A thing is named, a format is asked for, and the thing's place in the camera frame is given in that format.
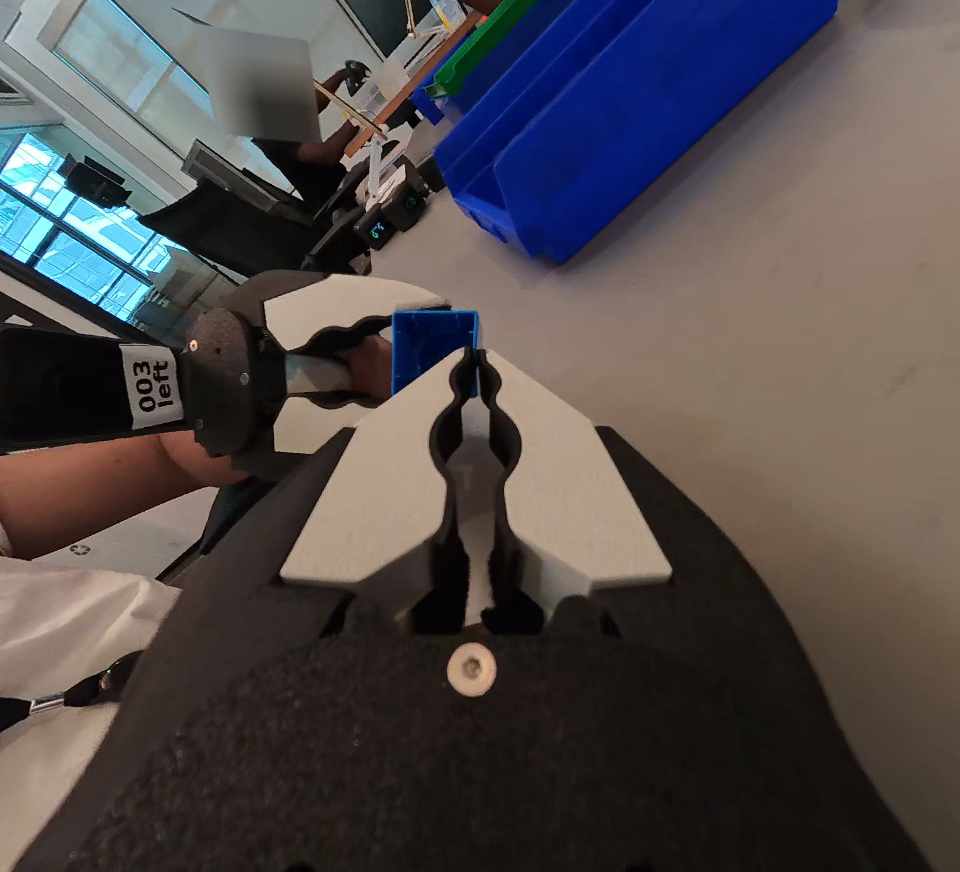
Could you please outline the blue bin with green liner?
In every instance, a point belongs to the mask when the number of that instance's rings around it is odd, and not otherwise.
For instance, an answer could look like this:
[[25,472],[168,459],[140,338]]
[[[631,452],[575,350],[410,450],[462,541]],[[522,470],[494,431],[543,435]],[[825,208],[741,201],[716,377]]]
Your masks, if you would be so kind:
[[573,0],[504,0],[441,65],[413,101],[433,124],[458,123]]

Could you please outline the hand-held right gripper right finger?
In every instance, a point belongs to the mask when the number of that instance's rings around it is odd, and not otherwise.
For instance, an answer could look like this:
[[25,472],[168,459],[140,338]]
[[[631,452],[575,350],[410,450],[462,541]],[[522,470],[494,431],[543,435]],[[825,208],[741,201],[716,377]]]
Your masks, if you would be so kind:
[[537,633],[567,598],[668,583],[672,566],[594,423],[497,352],[479,352],[478,382],[501,466],[484,626]]

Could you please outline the person's left hand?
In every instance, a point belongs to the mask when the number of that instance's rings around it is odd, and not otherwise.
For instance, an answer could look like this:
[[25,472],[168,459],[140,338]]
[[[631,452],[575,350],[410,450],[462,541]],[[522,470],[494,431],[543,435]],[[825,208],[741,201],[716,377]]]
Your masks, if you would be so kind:
[[380,335],[367,336],[357,345],[338,350],[333,357],[350,376],[350,390],[382,402],[392,394],[393,346]]

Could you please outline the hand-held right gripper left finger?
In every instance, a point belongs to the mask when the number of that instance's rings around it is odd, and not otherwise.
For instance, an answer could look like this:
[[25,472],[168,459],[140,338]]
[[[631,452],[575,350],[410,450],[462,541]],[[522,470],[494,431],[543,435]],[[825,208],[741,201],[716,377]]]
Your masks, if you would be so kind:
[[449,462],[473,386],[474,350],[455,350],[355,426],[284,583],[350,592],[406,623],[459,539]]

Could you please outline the white cardboard box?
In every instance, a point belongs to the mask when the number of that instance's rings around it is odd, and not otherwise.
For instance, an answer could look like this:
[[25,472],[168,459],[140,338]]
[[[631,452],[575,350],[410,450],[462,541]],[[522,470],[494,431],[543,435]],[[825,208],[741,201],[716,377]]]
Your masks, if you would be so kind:
[[216,489],[186,494],[35,562],[158,578],[201,537],[217,494]]

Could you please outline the black charger with display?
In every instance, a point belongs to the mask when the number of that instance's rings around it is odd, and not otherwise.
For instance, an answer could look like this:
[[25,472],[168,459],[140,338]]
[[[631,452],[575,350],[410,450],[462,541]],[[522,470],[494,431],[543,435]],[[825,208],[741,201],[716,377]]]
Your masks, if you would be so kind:
[[364,243],[364,248],[374,252],[381,251],[398,233],[396,225],[381,205],[365,211],[354,224],[353,231]]
[[390,207],[403,217],[414,219],[421,216],[426,210],[429,188],[420,171],[406,163],[397,169],[395,176],[402,181],[390,197]]

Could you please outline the black wall speaker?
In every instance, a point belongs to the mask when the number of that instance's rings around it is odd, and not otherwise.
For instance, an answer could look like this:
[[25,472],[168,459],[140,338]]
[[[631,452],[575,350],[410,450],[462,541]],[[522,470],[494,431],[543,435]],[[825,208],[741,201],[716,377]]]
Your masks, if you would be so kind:
[[102,208],[126,206],[132,192],[123,176],[90,157],[78,160],[68,155],[56,173],[66,190]]

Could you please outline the blue toy brick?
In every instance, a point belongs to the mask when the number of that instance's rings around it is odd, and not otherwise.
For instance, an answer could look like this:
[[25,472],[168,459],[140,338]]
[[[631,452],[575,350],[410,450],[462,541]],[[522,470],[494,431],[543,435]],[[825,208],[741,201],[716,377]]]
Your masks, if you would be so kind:
[[450,353],[477,350],[479,315],[473,310],[404,310],[391,316],[393,395],[409,386]]

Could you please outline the black office chair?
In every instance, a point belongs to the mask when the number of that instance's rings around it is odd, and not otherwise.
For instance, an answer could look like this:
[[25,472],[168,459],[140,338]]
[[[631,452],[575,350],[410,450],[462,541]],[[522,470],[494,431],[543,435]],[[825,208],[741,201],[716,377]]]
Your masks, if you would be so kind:
[[140,224],[208,262],[252,278],[301,268],[321,238],[288,212],[264,211],[211,182],[170,206],[139,217]]

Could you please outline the blue plastic bin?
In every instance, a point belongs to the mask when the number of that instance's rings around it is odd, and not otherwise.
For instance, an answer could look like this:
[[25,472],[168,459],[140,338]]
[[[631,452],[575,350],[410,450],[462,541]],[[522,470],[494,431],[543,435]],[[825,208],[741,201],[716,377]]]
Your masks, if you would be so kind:
[[563,264],[803,46],[838,0],[572,0],[436,147],[454,202]]

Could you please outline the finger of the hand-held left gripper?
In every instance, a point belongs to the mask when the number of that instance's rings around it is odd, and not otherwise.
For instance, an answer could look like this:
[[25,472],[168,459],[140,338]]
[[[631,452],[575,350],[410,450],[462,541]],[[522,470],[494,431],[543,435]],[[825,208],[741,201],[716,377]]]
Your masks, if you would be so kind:
[[264,302],[264,327],[287,353],[330,356],[377,335],[396,312],[451,307],[450,301],[409,283],[334,275]]
[[354,428],[388,399],[354,390],[289,396],[272,426],[272,450],[310,455],[341,430]]

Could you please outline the person's left forearm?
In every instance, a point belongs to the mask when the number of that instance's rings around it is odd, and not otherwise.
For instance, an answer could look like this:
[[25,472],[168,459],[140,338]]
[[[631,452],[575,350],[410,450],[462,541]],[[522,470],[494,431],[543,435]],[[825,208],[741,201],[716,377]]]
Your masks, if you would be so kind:
[[243,481],[189,431],[30,450],[1,458],[2,556],[25,561],[186,494]]

